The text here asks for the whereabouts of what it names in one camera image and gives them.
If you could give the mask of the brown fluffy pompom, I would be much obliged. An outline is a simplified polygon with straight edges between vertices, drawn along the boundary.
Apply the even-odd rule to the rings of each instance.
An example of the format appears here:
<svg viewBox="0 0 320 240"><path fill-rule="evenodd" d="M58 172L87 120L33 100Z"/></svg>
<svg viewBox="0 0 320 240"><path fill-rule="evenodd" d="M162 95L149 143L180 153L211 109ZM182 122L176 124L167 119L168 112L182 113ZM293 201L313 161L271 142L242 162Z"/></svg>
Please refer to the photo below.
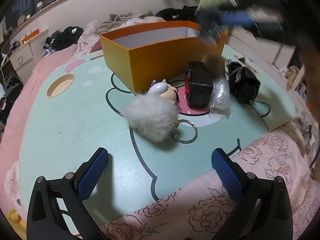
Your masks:
<svg viewBox="0 0 320 240"><path fill-rule="evenodd" d="M225 62L221 56L204 55L202 62L212 78L226 77Z"/></svg>

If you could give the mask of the black knitted pouch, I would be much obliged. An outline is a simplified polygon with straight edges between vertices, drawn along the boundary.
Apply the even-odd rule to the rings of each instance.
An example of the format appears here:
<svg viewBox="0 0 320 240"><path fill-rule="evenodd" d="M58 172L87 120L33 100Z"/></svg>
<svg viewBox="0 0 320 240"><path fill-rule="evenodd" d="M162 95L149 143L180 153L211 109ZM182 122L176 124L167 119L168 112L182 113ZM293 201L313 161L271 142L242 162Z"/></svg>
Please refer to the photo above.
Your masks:
<svg viewBox="0 0 320 240"><path fill-rule="evenodd" d="M210 102L213 78L203 62L189 61L185 71L185 96L191 108L204 108Z"/></svg>

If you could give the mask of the black drawstring pouch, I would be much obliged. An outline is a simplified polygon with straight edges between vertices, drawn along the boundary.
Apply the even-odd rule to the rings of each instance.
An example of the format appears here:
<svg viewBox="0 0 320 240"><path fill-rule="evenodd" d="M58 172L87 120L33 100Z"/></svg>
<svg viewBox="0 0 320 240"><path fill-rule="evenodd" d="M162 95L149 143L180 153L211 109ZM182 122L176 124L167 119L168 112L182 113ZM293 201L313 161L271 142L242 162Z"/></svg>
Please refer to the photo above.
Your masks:
<svg viewBox="0 0 320 240"><path fill-rule="evenodd" d="M240 63L227 60L229 91L238 101L250 104L258 95L260 81L255 74Z"/></svg>

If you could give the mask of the clear bubble wrap bag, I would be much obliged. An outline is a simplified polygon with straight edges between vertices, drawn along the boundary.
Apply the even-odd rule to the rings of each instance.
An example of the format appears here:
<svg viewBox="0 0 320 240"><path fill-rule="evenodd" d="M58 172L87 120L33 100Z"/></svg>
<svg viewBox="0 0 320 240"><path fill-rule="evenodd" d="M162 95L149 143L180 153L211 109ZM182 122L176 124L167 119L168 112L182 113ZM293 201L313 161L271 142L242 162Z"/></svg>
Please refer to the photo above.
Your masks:
<svg viewBox="0 0 320 240"><path fill-rule="evenodd" d="M231 116L231 99L229 84L225 77L221 76L213 80L213 91L210 97L209 111L229 118Z"/></svg>

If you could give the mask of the white fluffy pompom keychain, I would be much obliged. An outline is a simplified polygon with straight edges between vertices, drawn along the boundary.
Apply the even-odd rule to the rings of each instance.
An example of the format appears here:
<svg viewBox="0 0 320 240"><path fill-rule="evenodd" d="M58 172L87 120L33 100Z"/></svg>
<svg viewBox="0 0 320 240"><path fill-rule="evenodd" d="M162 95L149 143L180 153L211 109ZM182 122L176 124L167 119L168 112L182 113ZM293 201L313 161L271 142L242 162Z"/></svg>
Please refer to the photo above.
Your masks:
<svg viewBox="0 0 320 240"><path fill-rule="evenodd" d="M155 94L139 94L121 109L121 115L139 135L161 143L177 127L178 106Z"/></svg>

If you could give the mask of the chibi figure toy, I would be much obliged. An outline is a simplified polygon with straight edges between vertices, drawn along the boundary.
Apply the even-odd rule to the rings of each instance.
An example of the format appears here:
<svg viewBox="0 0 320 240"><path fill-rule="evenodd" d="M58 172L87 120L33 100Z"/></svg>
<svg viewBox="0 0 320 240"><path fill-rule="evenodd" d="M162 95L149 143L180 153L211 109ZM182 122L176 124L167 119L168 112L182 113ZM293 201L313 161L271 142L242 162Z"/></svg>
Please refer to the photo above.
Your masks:
<svg viewBox="0 0 320 240"><path fill-rule="evenodd" d="M166 79L161 82L153 80L147 94L159 95L173 103L179 102L178 89L167 83Z"/></svg>

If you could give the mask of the black clothes pile right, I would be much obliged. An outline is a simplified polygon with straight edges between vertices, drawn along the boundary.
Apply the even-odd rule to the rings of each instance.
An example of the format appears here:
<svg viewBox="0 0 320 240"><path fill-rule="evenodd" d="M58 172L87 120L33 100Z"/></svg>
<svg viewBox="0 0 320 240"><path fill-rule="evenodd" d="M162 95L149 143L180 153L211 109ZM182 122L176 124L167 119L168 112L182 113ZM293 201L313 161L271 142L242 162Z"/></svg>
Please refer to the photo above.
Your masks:
<svg viewBox="0 0 320 240"><path fill-rule="evenodd" d="M183 6L182 9L167 8L157 12L155 17L163 18L165 21L190 21L196 22L197 6Z"/></svg>

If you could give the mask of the black clothes pile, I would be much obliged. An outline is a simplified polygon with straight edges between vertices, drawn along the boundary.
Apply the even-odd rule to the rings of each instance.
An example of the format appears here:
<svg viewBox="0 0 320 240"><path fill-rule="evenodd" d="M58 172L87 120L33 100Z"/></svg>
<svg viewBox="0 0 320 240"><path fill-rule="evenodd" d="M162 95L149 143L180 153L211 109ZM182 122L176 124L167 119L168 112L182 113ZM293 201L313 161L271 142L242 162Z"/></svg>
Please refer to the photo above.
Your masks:
<svg viewBox="0 0 320 240"><path fill-rule="evenodd" d="M84 29L80 27L69 26L64 31L55 31L50 37L46 38L43 49L50 51L60 51L77 44Z"/></svg>
<svg viewBox="0 0 320 240"><path fill-rule="evenodd" d="M197 6L183 6L182 9L167 8L157 12L155 17L163 18L165 21L190 21L196 22Z"/></svg>

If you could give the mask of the pink floral bed blanket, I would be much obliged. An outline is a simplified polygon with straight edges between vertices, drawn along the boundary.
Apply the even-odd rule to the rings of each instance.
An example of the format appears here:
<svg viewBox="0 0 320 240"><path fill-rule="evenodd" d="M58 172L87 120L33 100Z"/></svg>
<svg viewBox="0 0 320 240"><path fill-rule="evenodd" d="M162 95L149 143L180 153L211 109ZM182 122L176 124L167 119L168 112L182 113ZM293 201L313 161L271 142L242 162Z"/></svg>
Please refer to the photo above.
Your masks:
<svg viewBox="0 0 320 240"><path fill-rule="evenodd" d="M33 103L45 79L60 66L65 72L47 89L47 97L62 94L74 81L72 70L83 63L82 57L71 57L74 47L43 58L34 68L9 113L1 141L1 208L15 209L26 219L28 207L21 203L19 170L23 135ZM269 129L233 158L244 170L260 178L282 176L287 184L293 212L293 235L299 237L319 207L319 183L312 179L309 168L317 145L302 133L312 127L294 116ZM235 202L230 199L213 168L166 197L123 215L98 224L114 239L172 239L179 231L193 239L208 239L221 228Z"/></svg>

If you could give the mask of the orange cardboard storage box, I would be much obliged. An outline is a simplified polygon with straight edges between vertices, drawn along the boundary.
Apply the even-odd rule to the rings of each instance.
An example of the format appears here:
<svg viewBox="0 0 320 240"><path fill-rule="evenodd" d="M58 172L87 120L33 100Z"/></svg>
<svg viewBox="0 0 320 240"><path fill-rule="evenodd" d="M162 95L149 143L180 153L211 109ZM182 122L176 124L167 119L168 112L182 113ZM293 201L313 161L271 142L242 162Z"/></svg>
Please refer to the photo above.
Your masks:
<svg viewBox="0 0 320 240"><path fill-rule="evenodd" d="M203 43L200 26L190 21L164 21L132 25L100 35L105 63L133 93L142 93L153 80L170 80L183 74L189 61L221 55L227 40Z"/></svg>

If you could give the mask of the black clothes pile left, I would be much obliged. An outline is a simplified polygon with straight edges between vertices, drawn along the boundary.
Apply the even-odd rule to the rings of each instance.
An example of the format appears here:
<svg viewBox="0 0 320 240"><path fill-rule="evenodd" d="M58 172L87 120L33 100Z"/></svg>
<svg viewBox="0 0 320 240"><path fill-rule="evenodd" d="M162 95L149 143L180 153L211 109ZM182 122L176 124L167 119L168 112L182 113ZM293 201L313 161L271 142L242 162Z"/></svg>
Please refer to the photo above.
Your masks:
<svg viewBox="0 0 320 240"><path fill-rule="evenodd" d="M80 27L69 26L64 31L55 31L50 37L46 38L43 49L50 51L60 51L77 44L84 29Z"/></svg>

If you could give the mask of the white drawer cabinet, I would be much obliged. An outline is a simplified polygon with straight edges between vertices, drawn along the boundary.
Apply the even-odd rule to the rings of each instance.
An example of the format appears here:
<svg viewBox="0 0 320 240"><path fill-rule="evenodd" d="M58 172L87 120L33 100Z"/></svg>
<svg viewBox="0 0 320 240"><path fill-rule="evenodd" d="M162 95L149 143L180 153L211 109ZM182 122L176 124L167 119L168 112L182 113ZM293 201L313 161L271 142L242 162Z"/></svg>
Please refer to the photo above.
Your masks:
<svg viewBox="0 0 320 240"><path fill-rule="evenodd" d="M13 69L18 70L18 68L26 64L31 59L33 59L33 53L30 45L26 43L13 53L13 55L10 57L10 62L13 66Z"/></svg>

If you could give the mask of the small orange box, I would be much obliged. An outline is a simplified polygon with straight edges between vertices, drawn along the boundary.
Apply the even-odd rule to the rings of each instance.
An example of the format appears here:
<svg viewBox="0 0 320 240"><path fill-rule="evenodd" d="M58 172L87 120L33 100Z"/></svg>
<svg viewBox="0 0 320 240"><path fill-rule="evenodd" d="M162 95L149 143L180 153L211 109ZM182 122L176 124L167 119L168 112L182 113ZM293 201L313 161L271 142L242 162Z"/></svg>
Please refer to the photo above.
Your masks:
<svg viewBox="0 0 320 240"><path fill-rule="evenodd" d="M39 29L34 29L32 31L30 31L29 33L26 34L26 36L21 40L22 44L25 44L26 42L28 42L31 38L35 37L36 35L38 35L40 33Z"/></svg>

